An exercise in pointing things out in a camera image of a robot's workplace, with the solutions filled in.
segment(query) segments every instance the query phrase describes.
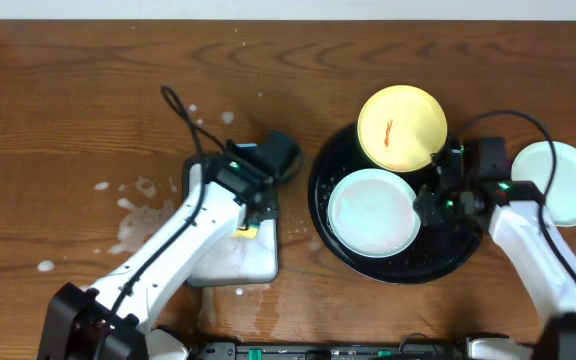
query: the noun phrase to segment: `white plate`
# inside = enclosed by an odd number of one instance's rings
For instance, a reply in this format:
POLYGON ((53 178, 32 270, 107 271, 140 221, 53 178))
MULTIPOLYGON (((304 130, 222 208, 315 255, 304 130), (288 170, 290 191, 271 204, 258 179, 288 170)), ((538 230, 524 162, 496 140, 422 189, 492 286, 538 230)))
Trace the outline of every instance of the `white plate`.
POLYGON ((395 255, 415 240, 421 221, 415 193, 402 178, 381 169, 344 177, 330 195, 328 219, 342 244, 357 254, 395 255))
MULTIPOLYGON (((568 144, 555 142, 557 171, 546 198, 555 224, 576 225, 576 149, 568 144)), ((513 180, 531 180, 543 192, 552 168, 552 154, 548 142, 527 146, 512 164, 513 180)))

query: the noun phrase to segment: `yellow disc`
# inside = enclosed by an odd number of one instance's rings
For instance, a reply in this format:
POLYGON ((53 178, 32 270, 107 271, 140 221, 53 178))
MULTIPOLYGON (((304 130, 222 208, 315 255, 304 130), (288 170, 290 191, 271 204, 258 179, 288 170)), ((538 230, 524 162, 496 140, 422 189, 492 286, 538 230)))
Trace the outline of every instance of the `yellow disc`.
POLYGON ((446 142, 446 115, 435 98, 408 85, 374 94, 359 114, 359 142, 368 157, 395 172, 419 170, 446 142))

